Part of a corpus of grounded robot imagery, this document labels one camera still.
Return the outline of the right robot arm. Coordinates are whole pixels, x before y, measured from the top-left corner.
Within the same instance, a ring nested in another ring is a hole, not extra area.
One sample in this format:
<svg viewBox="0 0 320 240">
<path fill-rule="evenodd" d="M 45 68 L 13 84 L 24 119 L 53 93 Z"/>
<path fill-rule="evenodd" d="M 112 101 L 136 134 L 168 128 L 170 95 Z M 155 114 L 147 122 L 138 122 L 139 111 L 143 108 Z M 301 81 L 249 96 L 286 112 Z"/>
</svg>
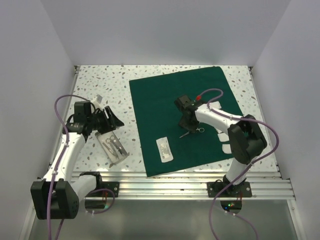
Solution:
<svg viewBox="0 0 320 240">
<path fill-rule="evenodd" d="M 187 95 L 177 98 L 174 104 L 182 113 L 178 125 L 187 130 L 185 135 L 201 132 L 199 124 L 203 123 L 228 136 L 232 163 L 222 181 L 212 188 L 227 196 L 235 196 L 246 179 L 243 171 L 267 147 L 267 141 L 255 117 L 250 114 L 245 117 L 232 115 L 213 107 L 211 102 L 192 100 Z"/>
</svg>

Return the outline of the steel hemostat forceps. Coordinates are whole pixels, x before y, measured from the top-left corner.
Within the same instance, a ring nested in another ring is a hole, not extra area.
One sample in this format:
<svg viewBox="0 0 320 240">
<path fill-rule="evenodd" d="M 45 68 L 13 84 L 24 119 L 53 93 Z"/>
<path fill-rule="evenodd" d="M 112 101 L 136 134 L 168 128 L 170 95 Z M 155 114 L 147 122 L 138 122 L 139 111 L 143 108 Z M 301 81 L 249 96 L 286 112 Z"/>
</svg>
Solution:
<svg viewBox="0 0 320 240">
<path fill-rule="evenodd" d="M 184 133 L 183 135 L 181 135 L 179 138 L 181 139 L 189 134 L 203 133 L 204 131 L 205 131 L 205 129 L 203 127 L 198 127 L 198 128 L 196 128 L 195 131 L 188 131 L 188 132 Z"/>
</svg>

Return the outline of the steel instrument tray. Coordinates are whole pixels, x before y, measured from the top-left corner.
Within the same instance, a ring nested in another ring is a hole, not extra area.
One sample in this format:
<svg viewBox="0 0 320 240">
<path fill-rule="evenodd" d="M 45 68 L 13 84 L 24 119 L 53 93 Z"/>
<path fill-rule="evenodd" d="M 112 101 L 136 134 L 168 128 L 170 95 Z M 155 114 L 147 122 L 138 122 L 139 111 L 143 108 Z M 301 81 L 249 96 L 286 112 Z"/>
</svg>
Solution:
<svg viewBox="0 0 320 240">
<path fill-rule="evenodd" d="M 95 137 L 112 164 L 116 165 L 124 161 L 129 156 L 129 153 L 125 150 L 124 146 L 113 131 L 104 134 L 96 132 Z"/>
</svg>

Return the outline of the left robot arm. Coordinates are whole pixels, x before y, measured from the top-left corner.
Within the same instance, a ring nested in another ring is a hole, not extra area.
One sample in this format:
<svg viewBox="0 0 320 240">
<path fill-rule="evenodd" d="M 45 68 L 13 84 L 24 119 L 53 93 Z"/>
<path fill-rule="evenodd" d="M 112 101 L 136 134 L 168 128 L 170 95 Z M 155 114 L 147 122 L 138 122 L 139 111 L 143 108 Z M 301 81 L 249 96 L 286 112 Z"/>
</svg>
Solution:
<svg viewBox="0 0 320 240">
<path fill-rule="evenodd" d="M 74 219 L 85 197 L 118 197 L 118 182 L 103 181 L 98 171 L 82 172 L 75 182 L 71 182 L 71 178 L 78 156 L 91 133 L 104 135 L 124 125 L 109 106 L 100 108 L 88 100 L 74 103 L 74 113 L 62 128 L 57 156 L 43 178 L 30 187 L 38 219 Z"/>
</svg>

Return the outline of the green surgical cloth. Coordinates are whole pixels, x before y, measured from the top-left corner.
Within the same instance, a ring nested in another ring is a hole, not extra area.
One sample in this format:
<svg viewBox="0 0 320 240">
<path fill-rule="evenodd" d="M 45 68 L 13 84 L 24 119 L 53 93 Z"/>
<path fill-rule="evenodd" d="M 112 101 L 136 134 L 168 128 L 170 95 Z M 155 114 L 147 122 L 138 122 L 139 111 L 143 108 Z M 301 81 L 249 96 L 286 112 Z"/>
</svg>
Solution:
<svg viewBox="0 0 320 240">
<path fill-rule="evenodd" d="M 207 89 L 221 89 L 223 111 L 241 115 L 242 111 L 220 67 L 206 67 L 166 75 L 130 80 L 130 92 L 140 145 L 148 177 L 232 159 L 225 154 L 217 131 L 201 124 L 203 133 L 189 134 L 178 123 L 182 113 L 174 101 L 183 95 L 194 100 Z M 173 160 L 162 163 L 156 140 L 167 137 Z"/>
</svg>

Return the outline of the steel tweezers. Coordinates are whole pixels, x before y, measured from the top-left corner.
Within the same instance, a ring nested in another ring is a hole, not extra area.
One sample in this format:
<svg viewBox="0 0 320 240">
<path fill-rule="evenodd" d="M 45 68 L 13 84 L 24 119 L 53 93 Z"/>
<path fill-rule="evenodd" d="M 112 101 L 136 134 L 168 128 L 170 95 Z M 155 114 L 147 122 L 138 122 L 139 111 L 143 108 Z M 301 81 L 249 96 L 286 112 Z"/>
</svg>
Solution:
<svg viewBox="0 0 320 240">
<path fill-rule="evenodd" d="M 107 144 L 103 144 L 104 145 L 104 147 L 106 148 L 106 152 L 107 152 L 107 154 L 108 154 L 108 156 L 110 157 L 110 156 L 113 156 L 115 159 L 118 159 L 119 157 L 118 157 L 118 154 L 117 154 L 117 152 L 116 152 L 116 149 L 113 147 L 113 145 L 111 145 L 111 146 L 109 146 L 109 145 L 107 145 Z"/>
</svg>

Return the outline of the steel surgical scissors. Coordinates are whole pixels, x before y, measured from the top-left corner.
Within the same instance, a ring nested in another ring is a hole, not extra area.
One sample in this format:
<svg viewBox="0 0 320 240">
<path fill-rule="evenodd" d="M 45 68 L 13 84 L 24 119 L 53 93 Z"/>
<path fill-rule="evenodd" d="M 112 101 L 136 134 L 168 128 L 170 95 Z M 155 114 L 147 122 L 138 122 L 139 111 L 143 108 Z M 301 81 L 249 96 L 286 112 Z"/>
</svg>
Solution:
<svg viewBox="0 0 320 240">
<path fill-rule="evenodd" d="M 114 147 L 116 148 L 116 152 L 117 152 L 117 155 L 120 154 L 122 155 L 124 152 L 123 152 L 123 148 L 118 144 L 117 142 L 117 139 L 115 136 L 111 136 L 111 137 L 108 137 L 106 140 L 105 140 L 106 143 L 113 143 L 114 144 Z"/>
</svg>

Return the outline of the white suture packet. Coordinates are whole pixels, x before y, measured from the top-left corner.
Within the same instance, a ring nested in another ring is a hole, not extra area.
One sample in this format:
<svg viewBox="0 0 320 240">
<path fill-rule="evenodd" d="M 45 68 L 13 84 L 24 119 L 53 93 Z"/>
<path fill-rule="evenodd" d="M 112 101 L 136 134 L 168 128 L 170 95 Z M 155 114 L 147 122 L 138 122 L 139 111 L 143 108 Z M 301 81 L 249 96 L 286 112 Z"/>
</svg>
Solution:
<svg viewBox="0 0 320 240">
<path fill-rule="evenodd" d="M 156 145 L 162 163 L 168 163 L 174 159 L 167 137 L 157 139 Z"/>
</svg>

